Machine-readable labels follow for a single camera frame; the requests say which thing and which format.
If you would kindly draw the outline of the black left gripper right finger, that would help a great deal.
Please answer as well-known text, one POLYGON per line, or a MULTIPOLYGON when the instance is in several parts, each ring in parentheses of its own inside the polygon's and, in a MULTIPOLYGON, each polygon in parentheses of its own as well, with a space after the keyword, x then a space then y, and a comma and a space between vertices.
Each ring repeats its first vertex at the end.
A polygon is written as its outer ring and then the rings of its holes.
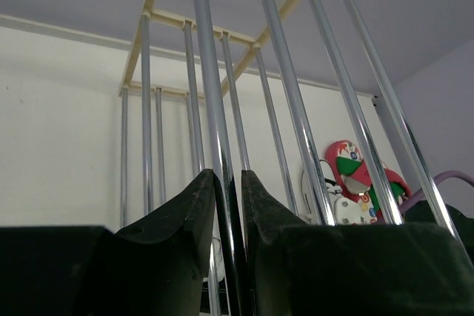
POLYGON ((315 226, 241 174, 257 315, 471 315, 473 265, 433 223, 315 226))

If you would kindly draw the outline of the beige chrome shoe shelf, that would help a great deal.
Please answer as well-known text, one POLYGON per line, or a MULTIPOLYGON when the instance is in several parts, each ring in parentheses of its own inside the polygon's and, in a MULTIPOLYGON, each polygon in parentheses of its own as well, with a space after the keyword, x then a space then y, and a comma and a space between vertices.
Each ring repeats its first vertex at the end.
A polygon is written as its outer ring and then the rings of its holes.
MULTIPOLYGON (((344 208, 343 213, 344 222, 338 223, 336 221, 296 72, 281 26, 281 14, 284 12, 284 7, 277 7, 275 0, 261 1, 267 17, 266 35, 273 43, 280 66, 290 117, 304 171, 307 175, 314 213, 317 217, 317 221, 310 225, 401 226, 408 224, 402 218, 404 206, 395 202, 383 162, 340 56, 336 40, 333 38, 324 8, 320 0, 309 0, 313 6, 316 21, 321 28, 327 54, 334 67, 339 89, 358 139, 356 146, 367 165, 382 212, 382 217, 375 223, 368 223, 364 220, 359 205, 348 199, 349 206, 344 208)), ((227 82, 221 82, 216 57, 217 37, 214 34, 209 0, 193 0, 193 3, 196 17, 193 20, 183 19, 181 23, 186 37, 197 36, 198 38, 204 100, 207 105, 207 123, 213 154, 213 168, 216 175, 217 216, 227 278, 228 311, 231 315, 257 315, 254 309, 250 270, 247 263, 247 230, 241 193, 241 174, 251 168, 241 122, 238 95, 235 89, 235 71, 231 58, 226 56, 224 62, 227 82)), ((421 167, 419 172, 422 186, 427 190, 428 202, 435 218, 433 224, 448 231, 461 244, 466 253, 434 180, 424 167, 421 167)), ((284 183, 288 200, 287 205, 284 206, 299 217, 290 177, 286 177, 284 183)))

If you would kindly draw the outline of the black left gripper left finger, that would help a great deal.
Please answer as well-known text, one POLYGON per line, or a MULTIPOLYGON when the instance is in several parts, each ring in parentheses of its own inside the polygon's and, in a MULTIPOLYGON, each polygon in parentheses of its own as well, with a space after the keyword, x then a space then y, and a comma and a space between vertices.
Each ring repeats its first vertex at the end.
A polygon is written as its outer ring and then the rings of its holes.
POLYGON ((214 174, 111 232, 103 226, 1 229, 3 315, 197 315, 214 221, 214 174))

